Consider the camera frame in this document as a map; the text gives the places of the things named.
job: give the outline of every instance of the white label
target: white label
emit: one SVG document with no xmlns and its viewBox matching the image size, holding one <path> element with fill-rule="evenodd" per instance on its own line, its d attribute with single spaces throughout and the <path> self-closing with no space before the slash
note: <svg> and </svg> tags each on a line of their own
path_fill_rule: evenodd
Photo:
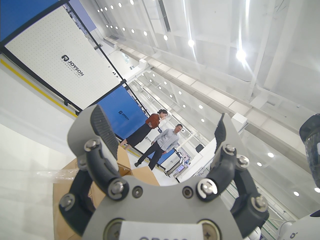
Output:
<svg viewBox="0 0 320 240">
<path fill-rule="evenodd" d="M 199 240 L 200 224 L 167 224 L 123 221 L 119 240 Z"/>
</svg>

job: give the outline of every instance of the black rubber pad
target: black rubber pad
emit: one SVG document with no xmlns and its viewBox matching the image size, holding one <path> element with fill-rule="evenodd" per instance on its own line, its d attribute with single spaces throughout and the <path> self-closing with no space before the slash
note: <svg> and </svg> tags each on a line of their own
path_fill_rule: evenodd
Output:
<svg viewBox="0 0 320 240">
<path fill-rule="evenodd" d="M 220 147 L 221 143 L 225 141 L 227 137 L 226 127 L 224 126 L 223 118 L 224 118 L 224 113 L 222 114 L 220 121 L 218 123 L 217 129 L 215 130 L 215 133 L 214 133 L 217 141 L 216 151 Z"/>
<path fill-rule="evenodd" d="M 106 144 L 115 159 L 118 160 L 118 145 L 119 142 L 115 133 L 111 128 L 111 124 L 106 116 L 105 112 L 100 105 L 97 105 L 91 114 L 91 126 L 94 133 L 100 136 L 103 142 Z"/>
</svg>

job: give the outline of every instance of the woman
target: woman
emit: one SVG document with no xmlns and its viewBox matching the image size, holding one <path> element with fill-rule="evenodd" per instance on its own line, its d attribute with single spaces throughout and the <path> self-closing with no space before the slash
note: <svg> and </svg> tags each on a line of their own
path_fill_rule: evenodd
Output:
<svg viewBox="0 0 320 240">
<path fill-rule="evenodd" d="M 167 110 L 161 109 L 158 111 L 158 113 L 153 113 L 150 115 L 150 117 L 145 121 L 145 124 L 143 124 L 137 131 L 135 131 L 132 135 L 127 137 L 125 140 L 123 140 L 120 143 L 120 146 L 123 146 L 128 143 L 126 146 L 126 150 L 135 147 L 138 145 L 146 136 L 149 134 L 151 129 L 155 129 L 159 126 L 159 123 L 165 119 L 165 117 L 168 115 Z"/>
</svg>

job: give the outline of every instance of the screw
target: screw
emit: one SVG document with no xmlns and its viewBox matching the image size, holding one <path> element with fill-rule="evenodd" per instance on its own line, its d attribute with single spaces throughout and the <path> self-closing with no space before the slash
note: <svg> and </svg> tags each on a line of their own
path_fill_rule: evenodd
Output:
<svg viewBox="0 0 320 240">
<path fill-rule="evenodd" d="M 236 150 L 232 145 L 226 145 L 225 149 L 230 153 L 233 153 Z"/>
<path fill-rule="evenodd" d="M 216 224 L 209 220 L 202 220 L 203 240 L 220 240 L 220 232 Z"/>
<path fill-rule="evenodd" d="M 206 199 L 207 195 L 217 194 L 218 188 L 214 181 L 209 178 L 204 178 L 198 182 L 197 192 L 201 196 L 201 198 Z"/>
<path fill-rule="evenodd" d="M 136 199 L 140 198 L 143 194 L 143 189 L 140 186 L 136 186 L 132 190 L 132 196 Z"/>
<path fill-rule="evenodd" d="M 237 160 L 238 160 L 238 167 L 246 169 L 249 167 L 249 159 L 246 156 L 243 155 L 237 155 Z"/>
<path fill-rule="evenodd" d="M 97 141 L 96 140 L 89 140 L 84 144 L 84 150 L 87 152 L 90 152 L 93 148 L 95 148 L 97 145 Z"/>
<path fill-rule="evenodd" d="M 258 208 L 265 208 L 267 205 L 266 199 L 262 195 L 255 197 L 254 203 Z"/>
<path fill-rule="evenodd" d="M 201 190 L 206 194 L 206 195 L 210 195 L 213 193 L 214 187 L 210 184 L 210 183 L 205 183 L 202 184 L 201 186 Z"/>
<path fill-rule="evenodd" d="M 182 195 L 186 198 L 186 199 L 190 199 L 193 196 L 193 191 L 190 187 L 186 186 L 183 188 L 182 190 Z"/>
<path fill-rule="evenodd" d="M 73 207 L 75 200 L 73 194 L 67 193 L 61 198 L 59 204 L 62 208 L 65 208 L 65 211 L 68 211 Z"/>
<path fill-rule="evenodd" d="M 123 191 L 123 183 L 121 181 L 117 181 L 113 184 L 112 188 L 111 188 L 111 192 L 113 194 L 118 194 L 121 193 Z"/>
<path fill-rule="evenodd" d="M 122 219 L 114 219 L 105 228 L 103 233 L 104 240 L 119 240 L 122 226 Z"/>
</svg>

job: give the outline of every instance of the blue wall panel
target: blue wall panel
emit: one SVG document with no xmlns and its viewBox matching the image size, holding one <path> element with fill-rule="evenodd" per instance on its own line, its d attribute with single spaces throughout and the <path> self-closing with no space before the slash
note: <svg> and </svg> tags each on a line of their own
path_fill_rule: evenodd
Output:
<svg viewBox="0 0 320 240">
<path fill-rule="evenodd" d="M 58 0 L 0 0 L 0 40 Z"/>
<path fill-rule="evenodd" d="M 113 131 L 122 139 L 131 135 L 147 119 L 141 108 L 122 86 L 107 95 L 98 104 L 109 118 Z"/>
</svg>

